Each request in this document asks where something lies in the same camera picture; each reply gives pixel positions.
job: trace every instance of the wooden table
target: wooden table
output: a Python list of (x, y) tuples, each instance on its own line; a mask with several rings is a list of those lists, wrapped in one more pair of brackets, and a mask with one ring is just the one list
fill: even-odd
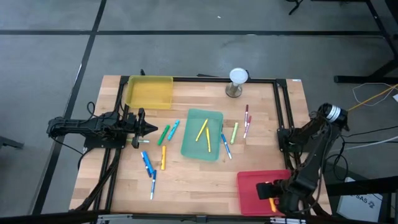
[[(96, 102), (97, 115), (113, 110), (119, 81), (120, 76), (104, 76)], [(309, 121), (303, 86), (300, 80), (287, 80), (287, 84), (294, 123), (301, 127)], [(146, 121), (159, 130), (144, 137), (150, 140), (149, 144), (142, 143), (139, 149), (134, 149), (127, 143), (122, 150), (111, 212), (240, 215), (236, 174), (248, 170), (285, 169), (277, 143), (279, 124), (272, 85), (246, 83), (239, 98), (228, 97), (225, 86), (226, 83), (174, 82), (170, 110), (146, 109)], [(284, 102), (282, 90), (280, 97)], [(249, 104), (252, 123), (247, 138), (243, 139), (246, 104)], [(239, 123), (235, 144), (229, 145), (232, 160), (224, 146), (220, 146), (220, 158), (216, 162), (181, 155), (187, 113), (191, 108), (222, 112), (227, 139), (231, 137), (234, 123)], [(176, 119), (180, 120), (180, 125), (172, 140), (164, 141), (166, 170), (161, 170), (162, 150), (156, 143), (165, 126), (172, 126)], [(142, 161), (143, 150), (148, 152), (152, 165), (158, 170), (153, 200), (149, 199), (152, 179)], [(103, 156), (104, 149), (94, 149), (83, 158), (70, 208), (79, 206), (97, 184)], [(100, 208), (104, 208), (107, 191), (106, 185)], [(324, 182), (319, 203), (330, 213)]]

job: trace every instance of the yellow bin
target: yellow bin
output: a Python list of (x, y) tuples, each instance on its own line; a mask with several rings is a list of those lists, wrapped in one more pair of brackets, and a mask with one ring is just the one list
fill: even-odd
[(126, 104), (131, 108), (170, 109), (173, 77), (132, 75), (127, 86)]

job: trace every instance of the pen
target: pen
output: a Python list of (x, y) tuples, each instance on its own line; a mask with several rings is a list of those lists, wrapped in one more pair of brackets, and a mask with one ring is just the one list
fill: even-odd
[(154, 168), (152, 167), (152, 164), (150, 163), (149, 156), (148, 156), (147, 152), (143, 151), (142, 154), (144, 155), (145, 164), (148, 166), (149, 173), (153, 174)]
[(203, 123), (203, 125), (202, 125), (202, 127), (201, 127), (201, 129), (200, 129), (200, 131), (199, 131), (199, 134), (198, 134), (198, 137), (197, 137), (197, 141), (199, 140), (200, 134), (201, 134), (201, 132), (204, 130), (204, 128), (205, 128), (205, 126), (206, 126), (206, 124), (207, 124), (207, 121), (208, 121), (208, 119), (206, 119), (206, 121)]
[(235, 122), (234, 132), (232, 133), (232, 137), (231, 137), (231, 144), (234, 144), (234, 142), (235, 142), (235, 136), (236, 136), (237, 130), (238, 130), (238, 122)]
[(249, 105), (246, 105), (246, 112), (244, 112), (244, 127), (248, 125)]
[(211, 152), (210, 135), (209, 135), (209, 128), (208, 127), (206, 127), (206, 137), (207, 137), (207, 146), (209, 147), (209, 152)]
[(225, 136), (224, 136), (223, 133), (221, 133), (221, 138), (224, 141), (224, 145), (225, 145), (225, 148), (226, 148), (226, 152), (228, 153), (229, 159), (232, 159), (231, 152), (229, 151), (229, 147), (228, 147), (228, 144), (226, 143), (226, 139), (225, 139)]
[(164, 129), (159, 141), (157, 141), (158, 146), (162, 144), (162, 141), (163, 141), (164, 137), (166, 136), (167, 131), (169, 131), (169, 128), (170, 128), (170, 125), (166, 125), (166, 128)]
[(172, 139), (172, 137), (174, 135), (174, 132), (175, 132), (176, 128), (178, 127), (178, 124), (180, 124), (180, 120), (177, 120), (175, 122), (172, 131), (170, 132), (169, 136), (167, 137), (167, 140), (171, 140)]
[(143, 154), (142, 152), (141, 152), (141, 156), (142, 156), (142, 160), (144, 161), (144, 164), (145, 164), (145, 169), (147, 169), (148, 176), (149, 176), (149, 177), (152, 177), (151, 174), (150, 174), (150, 172), (149, 172), (148, 165), (147, 165), (147, 163), (145, 162), (144, 154)]
[(251, 115), (250, 115), (249, 120), (248, 120), (248, 126), (246, 127), (246, 130), (244, 130), (243, 138), (246, 138), (246, 135), (248, 134), (250, 121), (251, 121)]
[(166, 169), (166, 146), (162, 147), (162, 166), (160, 168), (162, 170)]
[(155, 182), (156, 182), (156, 170), (154, 170), (154, 177), (152, 179), (152, 187), (150, 188), (150, 199), (151, 200), (154, 198)]

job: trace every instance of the green tray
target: green tray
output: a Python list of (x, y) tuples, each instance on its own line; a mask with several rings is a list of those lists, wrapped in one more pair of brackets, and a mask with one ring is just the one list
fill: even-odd
[[(208, 152), (206, 128), (204, 128), (199, 140), (197, 142), (195, 141), (206, 119), (208, 119), (206, 126), (209, 128), (210, 132), (211, 152)], [(216, 161), (220, 154), (222, 128), (222, 113), (190, 109), (188, 111), (187, 125), (182, 141), (181, 154), (189, 158)]]

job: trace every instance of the red marker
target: red marker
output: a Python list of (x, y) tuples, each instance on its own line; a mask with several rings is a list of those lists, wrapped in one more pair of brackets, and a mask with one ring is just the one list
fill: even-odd
[(244, 113), (244, 127), (248, 125), (249, 105), (246, 105), (246, 112)]
[(246, 135), (248, 134), (249, 127), (250, 127), (250, 121), (251, 121), (251, 115), (250, 115), (249, 120), (248, 120), (248, 126), (246, 127), (246, 130), (244, 130), (243, 138), (246, 138)]

